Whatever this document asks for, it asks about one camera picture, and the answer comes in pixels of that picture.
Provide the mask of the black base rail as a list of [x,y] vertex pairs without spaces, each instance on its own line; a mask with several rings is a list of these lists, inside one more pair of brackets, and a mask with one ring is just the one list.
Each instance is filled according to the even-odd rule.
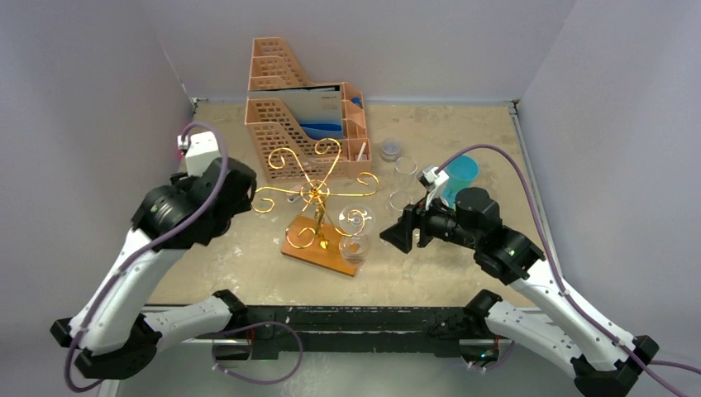
[[239,339],[254,360],[282,352],[425,353],[481,366],[509,346],[466,306],[241,306],[217,340]]

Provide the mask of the tall clear flute glass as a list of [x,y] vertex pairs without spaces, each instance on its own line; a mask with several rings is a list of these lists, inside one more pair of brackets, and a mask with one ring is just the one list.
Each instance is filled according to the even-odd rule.
[[409,192],[396,190],[389,195],[386,208],[391,213],[401,214],[404,208],[412,203],[413,199]]

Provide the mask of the wooden rack base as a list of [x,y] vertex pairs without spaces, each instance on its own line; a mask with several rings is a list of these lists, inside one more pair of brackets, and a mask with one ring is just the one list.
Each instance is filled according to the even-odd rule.
[[300,216],[288,225],[281,253],[353,277],[357,267],[342,258],[341,237],[331,224],[322,222],[317,228],[314,218]]

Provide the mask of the pink plastic file organizer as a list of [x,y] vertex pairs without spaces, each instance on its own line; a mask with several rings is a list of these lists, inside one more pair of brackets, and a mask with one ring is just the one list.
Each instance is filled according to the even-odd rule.
[[349,82],[314,83],[281,37],[253,40],[245,125],[271,183],[371,170],[364,94]]

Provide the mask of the clear wine glass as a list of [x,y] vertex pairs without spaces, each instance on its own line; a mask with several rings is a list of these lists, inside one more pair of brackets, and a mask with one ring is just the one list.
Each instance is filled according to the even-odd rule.
[[401,156],[396,159],[393,172],[398,178],[411,179],[417,172],[417,164],[412,158]]
[[357,268],[370,252],[370,234],[376,224],[373,210],[363,204],[349,204],[338,215],[342,238],[339,243],[341,257],[345,263]]

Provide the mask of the white chalk stick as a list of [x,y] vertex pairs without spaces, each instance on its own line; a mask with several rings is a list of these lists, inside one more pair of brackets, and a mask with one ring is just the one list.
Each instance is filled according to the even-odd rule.
[[363,157],[363,155],[364,155],[364,153],[365,153],[365,148],[366,148],[366,144],[363,143],[362,146],[361,146],[361,148],[360,148],[360,152],[359,152],[359,154],[358,154],[357,157],[356,157],[356,160],[360,161],[360,160],[362,159],[362,157]]

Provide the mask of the clear wine glass hanging front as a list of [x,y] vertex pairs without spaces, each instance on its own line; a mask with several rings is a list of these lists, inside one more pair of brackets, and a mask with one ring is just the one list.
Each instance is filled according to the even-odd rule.
[[345,263],[357,268],[370,252],[370,234],[376,224],[373,210],[363,204],[349,204],[338,215],[342,238],[339,243],[341,257]]

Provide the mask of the blue folder in organizer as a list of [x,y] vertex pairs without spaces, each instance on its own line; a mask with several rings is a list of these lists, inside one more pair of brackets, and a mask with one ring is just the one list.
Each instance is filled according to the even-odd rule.
[[343,139],[343,127],[334,123],[302,123],[303,132],[310,138],[320,141],[325,138]]

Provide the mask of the small grey bottle cap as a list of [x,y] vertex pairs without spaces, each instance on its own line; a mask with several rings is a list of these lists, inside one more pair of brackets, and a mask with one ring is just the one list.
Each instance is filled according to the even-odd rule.
[[394,137],[389,137],[381,142],[381,158],[386,162],[395,162],[402,153],[401,141]]

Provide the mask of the blue plastic goblet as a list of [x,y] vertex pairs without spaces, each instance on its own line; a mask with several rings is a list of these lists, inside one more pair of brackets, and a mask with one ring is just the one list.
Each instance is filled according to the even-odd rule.
[[441,197],[448,207],[455,206],[456,195],[465,188],[471,186],[479,174],[477,162],[468,155],[462,155],[453,160],[444,171],[448,175],[448,181]]

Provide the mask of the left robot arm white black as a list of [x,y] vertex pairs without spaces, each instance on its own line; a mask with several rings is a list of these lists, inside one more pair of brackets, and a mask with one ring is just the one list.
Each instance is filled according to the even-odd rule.
[[163,313],[142,309],[168,270],[195,245],[223,235],[248,212],[256,173],[238,160],[214,159],[200,176],[174,174],[150,190],[131,219],[121,253],[84,309],[55,321],[50,332],[69,349],[64,373],[125,380],[159,352],[191,337],[220,332],[239,337],[247,307],[229,290]]

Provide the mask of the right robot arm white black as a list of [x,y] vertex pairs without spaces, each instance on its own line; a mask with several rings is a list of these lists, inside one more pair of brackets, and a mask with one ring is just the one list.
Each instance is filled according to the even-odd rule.
[[466,330],[509,338],[547,359],[573,379],[584,396],[626,396],[659,350],[649,336],[633,336],[607,320],[564,281],[556,280],[543,251],[503,224],[499,205],[481,188],[462,189],[455,208],[440,200],[407,205],[380,238],[408,253],[438,238],[473,250],[486,274],[529,299],[540,314],[525,313],[482,289],[465,306]]

